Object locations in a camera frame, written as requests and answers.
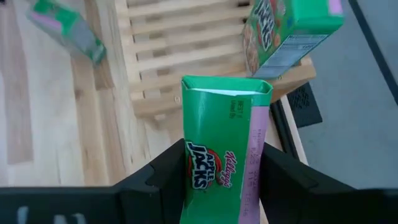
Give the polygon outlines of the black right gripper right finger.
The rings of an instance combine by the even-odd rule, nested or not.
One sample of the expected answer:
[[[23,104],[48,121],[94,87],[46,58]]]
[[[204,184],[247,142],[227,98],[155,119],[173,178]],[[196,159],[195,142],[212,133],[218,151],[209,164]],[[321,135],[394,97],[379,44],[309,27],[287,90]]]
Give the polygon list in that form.
[[[331,220],[315,209],[326,203],[313,201],[316,195],[353,191],[354,188],[329,177],[264,143],[261,154],[259,193],[269,224],[314,224]]]

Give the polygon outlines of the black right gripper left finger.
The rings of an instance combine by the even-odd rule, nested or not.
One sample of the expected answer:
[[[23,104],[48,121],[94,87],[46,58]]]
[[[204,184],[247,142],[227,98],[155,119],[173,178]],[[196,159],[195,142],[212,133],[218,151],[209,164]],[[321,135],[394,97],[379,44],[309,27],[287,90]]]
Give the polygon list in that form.
[[[118,182],[122,224],[179,224],[185,197],[185,141],[179,139]]]

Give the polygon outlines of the green Apple Jacks cereal box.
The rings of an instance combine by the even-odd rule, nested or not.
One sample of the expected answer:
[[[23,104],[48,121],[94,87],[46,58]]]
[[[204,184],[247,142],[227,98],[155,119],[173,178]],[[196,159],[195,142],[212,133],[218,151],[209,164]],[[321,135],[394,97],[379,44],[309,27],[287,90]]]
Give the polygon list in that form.
[[[54,0],[36,0],[26,12],[28,20],[72,54],[98,65],[106,47],[81,14]]]
[[[342,25],[341,0],[254,0],[243,28],[249,76],[280,77]]]
[[[259,174],[273,87],[185,75],[186,196],[180,224],[260,224]]]

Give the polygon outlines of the wooden slatted shelf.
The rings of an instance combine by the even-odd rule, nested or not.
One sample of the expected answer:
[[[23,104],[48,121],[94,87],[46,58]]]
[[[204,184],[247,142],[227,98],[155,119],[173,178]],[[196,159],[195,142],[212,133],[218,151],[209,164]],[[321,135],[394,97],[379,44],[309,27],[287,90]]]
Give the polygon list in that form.
[[[182,135],[184,75],[246,77],[244,22],[254,0],[83,0],[90,24],[118,60],[116,76],[135,117]]]

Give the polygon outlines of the black vented box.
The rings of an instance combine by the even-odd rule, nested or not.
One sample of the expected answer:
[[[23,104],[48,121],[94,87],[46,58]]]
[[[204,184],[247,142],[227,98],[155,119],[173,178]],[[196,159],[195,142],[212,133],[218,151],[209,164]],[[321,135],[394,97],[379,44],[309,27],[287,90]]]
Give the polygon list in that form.
[[[309,83],[290,92],[287,98],[298,128],[311,126],[323,121]]]

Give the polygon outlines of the black aluminium rig frame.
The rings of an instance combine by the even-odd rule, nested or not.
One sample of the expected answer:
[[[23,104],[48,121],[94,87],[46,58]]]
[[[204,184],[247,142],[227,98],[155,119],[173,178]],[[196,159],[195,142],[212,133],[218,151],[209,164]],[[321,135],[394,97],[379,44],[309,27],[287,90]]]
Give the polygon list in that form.
[[[295,147],[294,139],[285,115],[282,102],[280,100],[271,103],[271,114],[277,130],[277,134],[282,146],[282,151],[299,160],[299,155]]]

